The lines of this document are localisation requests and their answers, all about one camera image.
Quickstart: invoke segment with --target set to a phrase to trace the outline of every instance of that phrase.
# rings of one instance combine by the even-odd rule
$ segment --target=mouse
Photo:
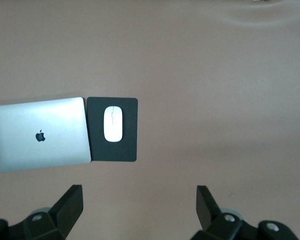
[[[108,106],[104,111],[103,131],[108,142],[119,142],[123,135],[122,109],[119,106]]]

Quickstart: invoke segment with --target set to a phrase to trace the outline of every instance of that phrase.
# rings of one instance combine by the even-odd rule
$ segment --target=silver bolt
[[[234,218],[234,216],[230,215],[230,214],[227,214],[227,215],[224,215],[224,219],[228,222],[231,222],[233,223],[236,219]]]
[[[37,220],[40,220],[42,218],[41,215],[35,215],[33,218],[32,218],[32,221],[37,221]]]
[[[268,222],[266,224],[266,227],[271,230],[271,231],[275,231],[275,232],[278,232],[279,231],[279,227],[277,225],[275,225],[274,223],[272,222]]]

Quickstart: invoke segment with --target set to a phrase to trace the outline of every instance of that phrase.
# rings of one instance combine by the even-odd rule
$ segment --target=black bracket
[[[65,240],[84,209],[81,185],[72,185],[48,212],[8,226],[0,219],[0,240]]]
[[[280,222],[266,220],[256,228],[232,213],[222,213],[207,186],[197,186],[196,213],[202,230],[191,240],[298,240]]]

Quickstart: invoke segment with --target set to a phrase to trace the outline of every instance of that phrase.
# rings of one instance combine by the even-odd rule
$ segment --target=wireless computer mouse
[[[122,109],[118,106],[108,106],[104,111],[103,131],[108,142],[119,142],[122,139]]]

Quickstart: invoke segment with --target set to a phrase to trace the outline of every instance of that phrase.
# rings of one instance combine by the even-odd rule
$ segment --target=beige table surface
[[[300,0],[0,0],[0,105],[138,99],[136,162],[0,173],[0,218],[73,184],[68,240],[188,240],[196,187],[300,238]]]

